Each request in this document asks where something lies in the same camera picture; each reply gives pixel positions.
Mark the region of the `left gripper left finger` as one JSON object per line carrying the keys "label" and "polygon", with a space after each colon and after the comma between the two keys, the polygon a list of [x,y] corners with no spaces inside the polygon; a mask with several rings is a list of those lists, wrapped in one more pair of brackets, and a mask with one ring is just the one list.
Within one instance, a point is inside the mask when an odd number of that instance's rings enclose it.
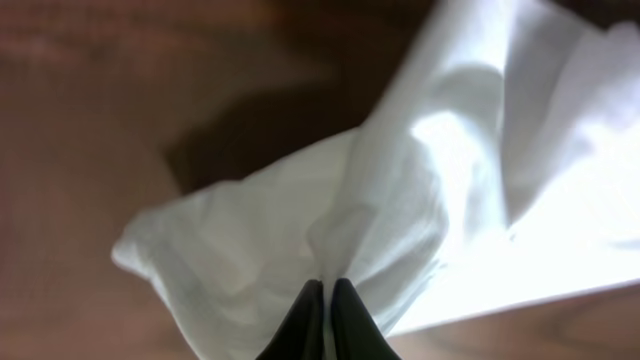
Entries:
{"label": "left gripper left finger", "polygon": [[309,280],[256,360],[322,360],[323,326],[323,284]]}

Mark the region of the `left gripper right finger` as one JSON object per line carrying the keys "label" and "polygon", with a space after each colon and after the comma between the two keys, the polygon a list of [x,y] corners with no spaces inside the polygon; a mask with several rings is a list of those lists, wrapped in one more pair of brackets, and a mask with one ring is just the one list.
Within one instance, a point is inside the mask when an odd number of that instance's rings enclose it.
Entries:
{"label": "left gripper right finger", "polygon": [[400,360],[346,278],[335,283],[330,315],[338,360]]}

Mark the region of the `white printed t-shirt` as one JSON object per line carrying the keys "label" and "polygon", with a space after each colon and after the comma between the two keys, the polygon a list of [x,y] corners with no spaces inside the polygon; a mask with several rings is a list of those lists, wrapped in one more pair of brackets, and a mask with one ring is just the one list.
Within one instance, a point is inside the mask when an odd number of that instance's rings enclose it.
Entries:
{"label": "white printed t-shirt", "polygon": [[256,359],[309,280],[387,341],[639,278],[639,28],[448,1],[367,121],[141,213],[112,257],[202,359]]}

